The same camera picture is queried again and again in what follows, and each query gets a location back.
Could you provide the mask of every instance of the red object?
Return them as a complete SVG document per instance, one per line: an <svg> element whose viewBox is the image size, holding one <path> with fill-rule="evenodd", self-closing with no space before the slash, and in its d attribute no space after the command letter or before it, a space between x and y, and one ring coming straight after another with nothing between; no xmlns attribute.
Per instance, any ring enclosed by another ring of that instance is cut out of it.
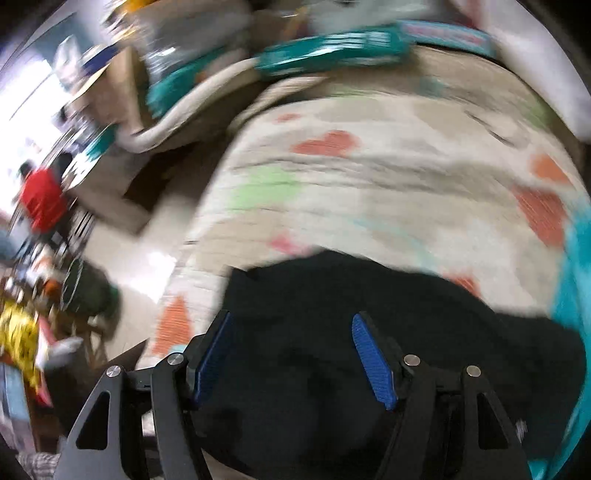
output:
<svg viewBox="0 0 591 480"><path fill-rule="evenodd" d="M454 282L456 285L464 287L472 295L480 298L480 287L478 286L478 282L471 275L450 275L445 278Z"/></svg>
<svg viewBox="0 0 591 480"><path fill-rule="evenodd" d="M37 318L37 324L39 325L39 336L43 335L48 345L53 345L57 342L56 337L51 332L51 326L45 317L39 315ZM53 404L51 403L51 397L49 396L49 390L47 388L47 383L45 381L45 375L41 372L41 385L37 390L35 395L35 400L39 405L44 407L52 407Z"/></svg>
<svg viewBox="0 0 591 480"><path fill-rule="evenodd" d="M302 155L324 155L326 157L346 158L347 154L359 146L358 139L349 132L332 130L322 138L306 140L291 147L293 153Z"/></svg>
<svg viewBox="0 0 591 480"><path fill-rule="evenodd" d="M21 191L21 203L33 220L33 230L39 233L49 232L67 212L61 187L46 168L27 177Z"/></svg>
<svg viewBox="0 0 591 480"><path fill-rule="evenodd" d="M564 245L563 221L567 217L562 200L554 192L516 187L513 195L530 228L547 247Z"/></svg>

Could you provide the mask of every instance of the orange heart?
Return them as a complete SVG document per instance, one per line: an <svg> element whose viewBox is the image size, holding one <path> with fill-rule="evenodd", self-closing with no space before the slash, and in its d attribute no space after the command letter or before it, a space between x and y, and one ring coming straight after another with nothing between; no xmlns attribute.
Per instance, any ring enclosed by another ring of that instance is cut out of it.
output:
<svg viewBox="0 0 591 480"><path fill-rule="evenodd" d="M299 113L284 113L283 115L278 116L275 119L275 122L278 124L284 124L285 122L291 122L292 120L296 120L300 117L301 115Z"/></svg>
<svg viewBox="0 0 591 480"><path fill-rule="evenodd" d="M480 287L478 286L476 279L471 275L449 275L445 276L445 278L456 285L464 287L472 295L480 298Z"/></svg>
<svg viewBox="0 0 591 480"><path fill-rule="evenodd" d="M571 185L569 178L556 164L554 159L548 154L543 153L533 158L532 173L539 179L551 180L556 183Z"/></svg>
<svg viewBox="0 0 591 480"><path fill-rule="evenodd" d="M349 132L333 130L317 140L306 140L291 147L293 153L302 155L323 155L325 157L343 157L359 146L359 140Z"/></svg>
<svg viewBox="0 0 591 480"><path fill-rule="evenodd" d="M513 195L530 228L542 243L547 247L562 248L566 210L560 197L553 192L524 187L514 188Z"/></svg>
<svg viewBox="0 0 591 480"><path fill-rule="evenodd" d="M191 341L191 321L183 296L179 295L166 305L156 331L153 355L166 355L175 345L185 345Z"/></svg>

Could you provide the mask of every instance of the bed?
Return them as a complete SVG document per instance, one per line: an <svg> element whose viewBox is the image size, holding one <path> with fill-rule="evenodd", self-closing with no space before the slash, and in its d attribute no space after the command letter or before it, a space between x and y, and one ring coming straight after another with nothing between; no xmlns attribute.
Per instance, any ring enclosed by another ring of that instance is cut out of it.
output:
<svg viewBox="0 0 591 480"><path fill-rule="evenodd" d="M230 126L138 368L207 331L230 267L319 248L552 316L566 232L589 206L559 123L508 70L428 47L271 85Z"/></svg>

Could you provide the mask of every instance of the plaid cloth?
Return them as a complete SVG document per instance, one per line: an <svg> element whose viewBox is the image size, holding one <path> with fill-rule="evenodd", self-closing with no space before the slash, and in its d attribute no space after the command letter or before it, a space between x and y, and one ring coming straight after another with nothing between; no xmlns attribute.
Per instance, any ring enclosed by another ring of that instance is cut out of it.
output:
<svg viewBox="0 0 591 480"><path fill-rule="evenodd" d="M51 480L56 471L59 454L53 453L19 453L18 463L33 480Z"/></svg>

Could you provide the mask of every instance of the window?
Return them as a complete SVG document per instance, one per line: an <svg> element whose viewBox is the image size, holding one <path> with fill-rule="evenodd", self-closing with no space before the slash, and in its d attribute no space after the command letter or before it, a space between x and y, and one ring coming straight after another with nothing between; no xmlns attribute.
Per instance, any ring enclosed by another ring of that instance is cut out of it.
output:
<svg viewBox="0 0 591 480"><path fill-rule="evenodd" d="M49 63L31 48L11 73L0 92L0 209L8 216L20 188L18 167L25 160L43 161L61 136L56 113L69 100Z"/></svg>

